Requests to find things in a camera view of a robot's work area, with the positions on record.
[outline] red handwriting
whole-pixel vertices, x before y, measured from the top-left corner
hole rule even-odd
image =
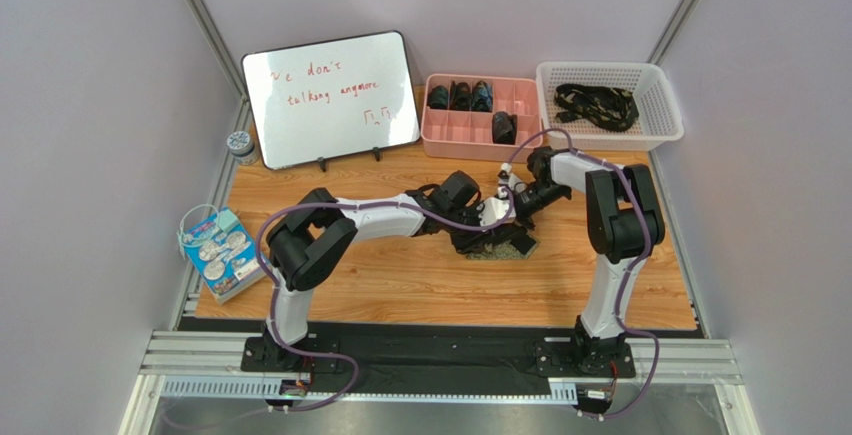
[[[393,120],[395,117],[390,112],[388,107],[381,108],[381,118],[387,118],[388,120]],[[364,110],[364,125],[369,125],[372,122],[373,125],[381,125],[381,119],[377,119],[375,115],[373,115],[372,110]]]
[[[281,76],[281,72],[278,72],[278,73],[272,72],[272,73],[269,74],[269,76],[272,77],[273,80],[278,80],[278,77]],[[284,75],[284,80],[286,80],[288,82],[293,81],[293,79],[290,77],[289,73]]]
[[[379,84],[376,82],[369,83],[359,83],[358,85],[352,85],[351,87],[343,87],[340,89],[340,93],[343,95],[354,94],[356,97],[359,92],[363,92],[365,90],[371,90],[374,88],[379,88]]]
[[[331,61],[328,65],[317,65],[314,67],[314,62],[308,67],[308,76],[322,75],[323,73],[331,73],[333,70],[340,70],[340,62]]]
[[[292,95],[287,97],[287,102],[290,105],[298,105],[300,103],[319,102],[319,101],[322,101],[322,100],[325,100],[325,103],[331,103],[331,97],[329,96],[328,92],[314,93],[313,91],[308,90],[307,94],[305,94],[305,92],[302,92],[301,98],[299,98],[298,96],[294,97]]]

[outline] mask ear loop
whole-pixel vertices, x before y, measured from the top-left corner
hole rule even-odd
[[[185,224],[186,218],[192,214],[192,212],[201,209],[201,208],[210,208],[213,209],[213,213],[216,214],[216,218],[213,219],[213,230],[210,231],[210,235],[204,238],[195,238],[192,235],[186,233]],[[200,247],[204,245],[205,242],[212,239],[217,232],[219,232],[219,207],[216,205],[211,205],[209,203],[202,203],[196,207],[191,208],[188,212],[186,212],[183,218],[180,219],[180,225],[178,225],[178,231],[176,233],[178,239],[178,247],[180,248],[180,255],[186,260],[186,247],[194,248]]]

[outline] wooden tabletop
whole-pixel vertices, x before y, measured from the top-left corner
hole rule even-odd
[[[381,162],[361,154],[316,165],[271,171],[256,163],[237,170],[228,206],[254,236],[272,213],[317,187],[349,199],[383,198],[456,170],[471,175],[490,196],[498,162],[427,157],[420,143],[387,149]],[[616,163],[648,163],[644,153],[601,152]],[[515,173],[531,180],[522,164]],[[473,261],[456,254],[446,233],[385,238],[350,246],[317,288],[312,320],[464,325],[573,326],[589,297],[595,252],[586,234],[582,194],[534,216],[538,249],[527,260]],[[695,322],[670,232],[639,275],[627,322],[637,327],[694,329]],[[224,305],[202,291],[198,317],[265,318],[271,282],[264,278]]]

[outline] robotic arm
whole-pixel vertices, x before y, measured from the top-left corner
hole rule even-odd
[[[529,184],[511,173],[510,164],[503,164],[498,174],[501,190],[512,191],[513,203],[499,192],[480,200],[479,186],[460,171],[441,185],[420,187],[383,200],[335,198],[324,188],[310,192],[300,204],[375,207],[373,202],[386,203],[358,210],[300,210],[287,215],[268,232],[270,261],[282,281],[275,317],[283,341],[292,344],[307,334],[313,290],[328,278],[353,242],[446,231],[460,254],[480,252],[501,243],[511,243],[523,253],[535,245],[528,235],[535,228],[532,216],[556,200],[570,199],[572,190],[576,190],[586,194],[589,240],[598,257],[589,302],[577,318],[576,336],[572,337],[572,362],[583,372],[607,368],[610,360],[622,357],[627,350],[614,307],[625,268],[645,246],[640,223],[633,208],[619,207],[619,202],[628,197],[616,174],[584,159],[582,154],[541,147],[529,156],[527,167],[535,178]],[[640,205],[652,244],[657,245],[665,236],[665,228],[650,171],[644,165],[632,165],[624,167],[623,172]],[[427,217],[427,213],[445,221]],[[503,223],[493,230],[465,230],[491,226],[500,220]],[[322,229],[318,237],[310,233],[312,225]],[[634,267],[621,294],[622,311],[643,263]]]

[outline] product box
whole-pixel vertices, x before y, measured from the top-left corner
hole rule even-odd
[[[185,250],[218,303],[225,303],[264,276],[254,256],[254,240],[229,208],[187,233],[206,240]]]

